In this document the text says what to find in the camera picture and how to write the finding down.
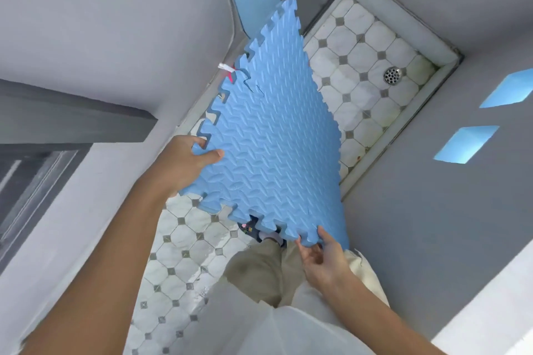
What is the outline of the person's right hand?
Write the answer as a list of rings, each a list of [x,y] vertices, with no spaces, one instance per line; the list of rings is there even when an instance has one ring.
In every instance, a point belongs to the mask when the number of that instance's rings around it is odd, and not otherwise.
[[[336,250],[324,252],[320,244],[306,247],[299,238],[296,241],[303,269],[310,285],[317,289],[328,302],[347,299],[361,281],[350,270],[341,245],[336,241]]]

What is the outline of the person's left hand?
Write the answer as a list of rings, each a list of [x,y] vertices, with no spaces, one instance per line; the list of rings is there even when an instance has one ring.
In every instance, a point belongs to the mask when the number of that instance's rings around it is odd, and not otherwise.
[[[177,195],[200,175],[191,166],[193,154],[207,152],[207,141],[198,136],[174,136],[148,170],[154,186],[167,198]]]

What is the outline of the blue foam puzzle mat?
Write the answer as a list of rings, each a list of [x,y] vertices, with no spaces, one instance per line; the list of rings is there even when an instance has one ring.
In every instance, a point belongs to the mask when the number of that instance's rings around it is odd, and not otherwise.
[[[235,62],[198,129],[206,147],[223,158],[205,167],[179,193],[201,196],[199,207],[232,209],[239,225],[279,232],[304,246],[321,241],[321,225],[343,249],[349,248],[340,191],[341,132],[312,78],[300,35],[297,0],[284,0]]]

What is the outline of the person's right forearm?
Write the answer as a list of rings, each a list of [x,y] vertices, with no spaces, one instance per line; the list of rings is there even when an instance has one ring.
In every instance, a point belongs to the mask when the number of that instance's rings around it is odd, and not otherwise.
[[[357,278],[324,288],[323,296],[348,331],[376,355],[447,355]]]

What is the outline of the person's left forearm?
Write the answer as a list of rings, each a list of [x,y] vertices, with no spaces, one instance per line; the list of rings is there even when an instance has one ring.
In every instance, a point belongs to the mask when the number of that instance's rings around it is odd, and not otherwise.
[[[143,176],[19,355],[121,355],[166,200],[181,187]]]

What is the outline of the dark patterned slipper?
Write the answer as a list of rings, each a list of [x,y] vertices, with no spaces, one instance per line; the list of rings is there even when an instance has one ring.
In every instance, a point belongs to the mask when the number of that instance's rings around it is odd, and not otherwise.
[[[287,240],[283,239],[280,235],[281,227],[279,225],[276,226],[275,232],[265,232],[257,229],[257,222],[258,218],[251,217],[249,222],[245,224],[239,222],[238,227],[245,235],[255,239],[259,243],[266,239],[270,239],[276,242],[281,248],[287,247]]]

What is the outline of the beige trousers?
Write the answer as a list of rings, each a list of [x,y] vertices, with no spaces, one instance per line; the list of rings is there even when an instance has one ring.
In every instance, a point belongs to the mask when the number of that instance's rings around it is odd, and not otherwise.
[[[272,307],[291,305],[305,275],[296,244],[281,247],[266,239],[236,253],[223,277],[255,302]]]

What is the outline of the small white and red object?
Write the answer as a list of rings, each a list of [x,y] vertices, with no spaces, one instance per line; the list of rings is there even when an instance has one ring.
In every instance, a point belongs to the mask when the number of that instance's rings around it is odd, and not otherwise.
[[[220,62],[217,66],[219,70],[224,72],[224,78],[222,82],[227,81],[234,84],[237,80],[236,69],[233,66]]]

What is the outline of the white shirt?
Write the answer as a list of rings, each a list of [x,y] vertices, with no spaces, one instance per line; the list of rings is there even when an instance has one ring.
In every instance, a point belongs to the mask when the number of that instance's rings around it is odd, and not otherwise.
[[[292,306],[254,302],[226,278],[219,280],[198,325],[170,355],[376,355],[348,332],[322,296],[304,282]]]

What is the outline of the white shower curb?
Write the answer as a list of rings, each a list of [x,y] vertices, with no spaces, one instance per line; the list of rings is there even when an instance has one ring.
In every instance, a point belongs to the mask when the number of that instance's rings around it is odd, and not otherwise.
[[[396,0],[356,0],[369,9],[386,26],[417,49],[439,69],[429,78],[422,90],[399,114],[396,120],[384,131],[377,142],[363,156],[355,168],[340,184],[341,201],[345,202],[359,180],[373,167],[390,148],[399,135],[410,124],[427,102],[441,88],[462,63],[461,52],[445,42],[423,21]]]

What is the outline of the dark grey window frame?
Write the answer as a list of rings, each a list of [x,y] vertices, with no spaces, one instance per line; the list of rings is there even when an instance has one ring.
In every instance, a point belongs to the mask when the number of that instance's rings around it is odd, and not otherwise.
[[[95,143],[141,143],[157,121],[0,78],[0,275]]]

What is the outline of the blue inset wall tile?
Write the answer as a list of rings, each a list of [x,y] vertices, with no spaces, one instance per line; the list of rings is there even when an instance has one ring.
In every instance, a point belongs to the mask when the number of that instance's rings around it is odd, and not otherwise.
[[[533,69],[506,76],[483,101],[480,108],[493,108],[523,102],[533,92]]]

